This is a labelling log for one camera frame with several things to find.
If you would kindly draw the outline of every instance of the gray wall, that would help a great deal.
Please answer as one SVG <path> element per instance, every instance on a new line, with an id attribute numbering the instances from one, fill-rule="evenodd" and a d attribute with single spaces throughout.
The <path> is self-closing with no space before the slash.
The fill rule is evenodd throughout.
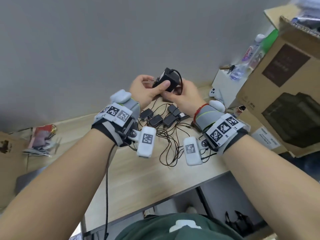
<path id="1" fill-rule="evenodd" d="M 1 0 L 0 130 L 97 112 L 166 67 L 208 84 L 288 1 Z"/>

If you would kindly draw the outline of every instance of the wooden desk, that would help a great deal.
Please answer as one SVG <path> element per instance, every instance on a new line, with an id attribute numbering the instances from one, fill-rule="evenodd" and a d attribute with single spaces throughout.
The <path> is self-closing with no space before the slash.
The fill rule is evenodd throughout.
<path id="1" fill-rule="evenodd" d="M 204 89 L 207 95 L 209 87 Z M 154 109 L 163 104 L 161 98 L 156 102 Z M 159 108 L 155 114 L 162 114 L 165 106 Z M 57 153 L 50 158 L 29 157 L 27 171 L 44 167 L 52 163 L 75 142 L 83 137 L 91 127 L 95 114 L 76 119 L 55 123 L 57 135 L 54 140 L 61 138 Z M 191 118 L 184 122 L 190 124 Z M 190 136 L 199 137 L 194 129 L 182 127 Z M 180 145 L 188 135 L 177 130 Z M 168 142 L 156 137 L 152 158 L 145 159 L 136 155 L 129 147 L 118 148 L 109 167 L 109 217 L 108 222 L 124 218 L 134 212 L 146 209 L 173 195 L 192 189 L 199 184 L 213 179 L 228 171 L 222 159 L 214 155 L 202 165 L 187 166 L 185 156 L 178 160 L 175 167 L 169 168 L 159 162 L 159 155 L 166 148 Z M 105 178 L 95 193 L 88 207 L 83 221 L 83 231 L 87 232 L 100 227 L 106 221 L 106 188 Z"/>

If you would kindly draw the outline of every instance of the bottle label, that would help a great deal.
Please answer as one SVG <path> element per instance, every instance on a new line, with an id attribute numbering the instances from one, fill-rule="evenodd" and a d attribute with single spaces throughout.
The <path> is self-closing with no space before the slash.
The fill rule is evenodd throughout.
<path id="1" fill-rule="evenodd" d="M 249 60 L 253 54 L 254 54 L 254 48 L 250 46 L 241 61 Z"/>

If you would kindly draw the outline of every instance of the forearm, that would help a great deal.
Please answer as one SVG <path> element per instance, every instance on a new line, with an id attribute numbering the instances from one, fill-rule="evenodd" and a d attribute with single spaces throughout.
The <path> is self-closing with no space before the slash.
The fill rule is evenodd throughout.
<path id="1" fill-rule="evenodd" d="M 10 203 L 0 218 L 0 239 L 68 239 L 106 173 L 113 145 L 90 130 Z"/>
<path id="2" fill-rule="evenodd" d="M 226 165 L 280 239 L 320 236 L 320 185 L 302 170 L 244 136 L 223 154 Z"/>

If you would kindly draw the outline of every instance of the wrist-mounted device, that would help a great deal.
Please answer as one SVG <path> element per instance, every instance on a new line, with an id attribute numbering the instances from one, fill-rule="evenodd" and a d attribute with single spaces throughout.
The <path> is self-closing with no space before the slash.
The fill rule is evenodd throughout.
<path id="1" fill-rule="evenodd" d="M 195 124 L 201 129 L 204 140 L 187 137 L 183 140 L 186 161 L 189 166 L 202 164 L 200 150 L 210 148 L 222 155 L 223 152 L 248 134 L 245 124 L 232 115 L 224 114 L 224 106 L 212 100 L 201 107 L 195 115 Z"/>
<path id="2" fill-rule="evenodd" d="M 111 97 L 111 104 L 105 107 L 94 117 L 91 128 L 97 129 L 109 137 L 119 147 L 130 145 L 132 141 L 138 142 L 137 155 L 151 157 L 156 130 L 148 127 L 143 131 L 135 130 L 134 122 L 140 114 L 140 104 L 131 98 L 131 93 L 124 89 Z"/>

